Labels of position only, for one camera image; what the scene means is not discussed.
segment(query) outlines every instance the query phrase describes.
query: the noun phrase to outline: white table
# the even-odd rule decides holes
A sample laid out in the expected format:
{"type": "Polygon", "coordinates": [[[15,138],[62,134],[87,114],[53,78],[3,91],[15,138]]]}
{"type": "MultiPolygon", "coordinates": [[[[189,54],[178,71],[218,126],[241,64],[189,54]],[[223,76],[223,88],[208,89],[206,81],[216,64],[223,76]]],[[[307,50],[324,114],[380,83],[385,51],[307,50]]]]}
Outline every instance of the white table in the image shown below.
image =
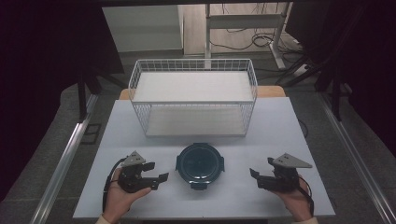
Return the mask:
{"type": "Polygon", "coordinates": [[[315,216],[334,211],[306,145],[290,99],[259,98],[246,137],[145,137],[129,101],[114,104],[90,175],[82,191],[75,218],[97,218],[102,213],[102,192],[112,166],[136,150],[155,161],[143,177],[168,173],[158,190],[139,199],[124,216],[141,219],[271,218],[290,216],[285,205],[271,192],[257,188],[249,168],[273,176],[267,157],[285,152],[313,165],[298,169],[313,190],[315,216]],[[177,155],[194,142],[206,142],[224,157],[225,172],[206,190],[190,188],[175,170],[177,155]]]}

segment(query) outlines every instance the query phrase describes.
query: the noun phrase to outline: wire basket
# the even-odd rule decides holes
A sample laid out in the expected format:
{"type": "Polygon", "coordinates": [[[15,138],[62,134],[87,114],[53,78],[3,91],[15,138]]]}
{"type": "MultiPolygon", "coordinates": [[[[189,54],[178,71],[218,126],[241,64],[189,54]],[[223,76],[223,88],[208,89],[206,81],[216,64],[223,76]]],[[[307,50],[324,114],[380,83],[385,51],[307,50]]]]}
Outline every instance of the wire basket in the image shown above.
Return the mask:
{"type": "Polygon", "coordinates": [[[129,96],[146,136],[245,136],[257,80],[249,59],[139,60],[129,96]]]}

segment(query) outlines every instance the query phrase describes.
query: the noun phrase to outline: gray floor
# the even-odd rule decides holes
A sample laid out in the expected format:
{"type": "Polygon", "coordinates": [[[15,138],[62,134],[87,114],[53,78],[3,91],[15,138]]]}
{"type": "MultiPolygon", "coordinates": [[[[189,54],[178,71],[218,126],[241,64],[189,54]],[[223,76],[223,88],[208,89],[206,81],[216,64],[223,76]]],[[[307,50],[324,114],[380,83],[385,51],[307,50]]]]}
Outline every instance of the gray floor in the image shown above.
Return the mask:
{"type": "MultiPolygon", "coordinates": [[[[282,38],[286,42],[286,47],[298,49],[298,46],[290,43],[290,37],[287,34],[283,34],[282,38]]],[[[123,53],[121,54],[121,61],[124,65],[125,74],[116,74],[114,77],[127,83],[137,59],[183,57],[200,58],[202,55],[184,56],[178,50],[123,53]]],[[[269,49],[262,49],[260,52],[254,53],[215,54],[213,57],[252,59],[259,85],[274,85],[282,74],[276,71],[276,64],[271,53],[269,53],[269,49]]],[[[298,54],[287,54],[285,57],[293,62],[297,59],[298,54]]],[[[319,217],[319,223],[383,223],[347,154],[347,150],[322,107],[319,93],[315,92],[313,87],[315,80],[315,77],[311,77],[294,87],[286,88],[285,91],[291,99],[297,118],[306,124],[308,129],[306,142],[336,213],[335,217],[319,217]]],[[[94,135],[84,135],[63,186],[49,211],[47,223],[94,223],[94,220],[76,220],[72,216],[91,170],[112,106],[121,92],[121,88],[113,83],[102,78],[100,78],[100,82],[104,90],[99,95],[89,127],[89,130],[99,127],[99,134],[97,139],[94,135]]],[[[347,97],[341,99],[340,112],[343,125],[362,159],[384,191],[390,205],[395,208],[396,178],[392,175],[396,172],[395,158],[348,104],[347,97]]],[[[0,203],[0,223],[28,223],[31,220],[77,122],[78,93],[77,86],[72,86],[63,92],[61,106],[56,118],[37,148],[35,155],[8,196],[0,203]]],[[[280,218],[271,219],[269,223],[290,223],[290,221],[290,218],[280,218]]],[[[131,221],[123,220],[122,223],[131,223],[131,221]]]]}

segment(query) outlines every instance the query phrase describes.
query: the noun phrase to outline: hand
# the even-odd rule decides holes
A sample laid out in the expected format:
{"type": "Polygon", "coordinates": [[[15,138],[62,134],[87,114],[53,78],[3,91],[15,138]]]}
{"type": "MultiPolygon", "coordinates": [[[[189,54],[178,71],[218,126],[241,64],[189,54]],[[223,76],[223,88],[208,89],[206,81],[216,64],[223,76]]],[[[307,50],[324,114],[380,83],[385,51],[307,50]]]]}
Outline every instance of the hand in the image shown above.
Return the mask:
{"type": "MultiPolygon", "coordinates": [[[[308,192],[308,186],[306,183],[300,179],[300,187],[308,192]]],[[[286,205],[286,208],[291,212],[291,215],[294,218],[294,221],[300,222],[300,221],[306,221],[310,218],[312,218],[311,213],[309,211],[309,203],[306,200],[305,196],[295,189],[292,192],[275,192],[271,191],[283,201],[283,203],[286,205]]]]}
{"type": "Polygon", "coordinates": [[[114,171],[108,189],[106,209],[102,214],[103,218],[110,223],[117,223],[119,219],[128,212],[134,201],[151,192],[151,188],[141,189],[136,193],[125,192],[117,182],[120,172],[121,168],[114,171]]]}

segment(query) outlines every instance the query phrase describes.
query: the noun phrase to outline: container lid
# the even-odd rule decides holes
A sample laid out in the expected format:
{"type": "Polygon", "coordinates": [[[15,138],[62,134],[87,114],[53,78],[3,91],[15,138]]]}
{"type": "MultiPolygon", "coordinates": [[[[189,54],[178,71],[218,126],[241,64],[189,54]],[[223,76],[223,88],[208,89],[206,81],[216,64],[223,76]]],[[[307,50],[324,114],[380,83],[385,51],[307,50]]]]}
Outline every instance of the container lid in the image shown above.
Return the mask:
{"type": "Polygon", "coordinates": [[[192,189],[206,189],[224,171],[224,158],[207,143],[194,143],[177,156],[176,169],[192,189]]]}

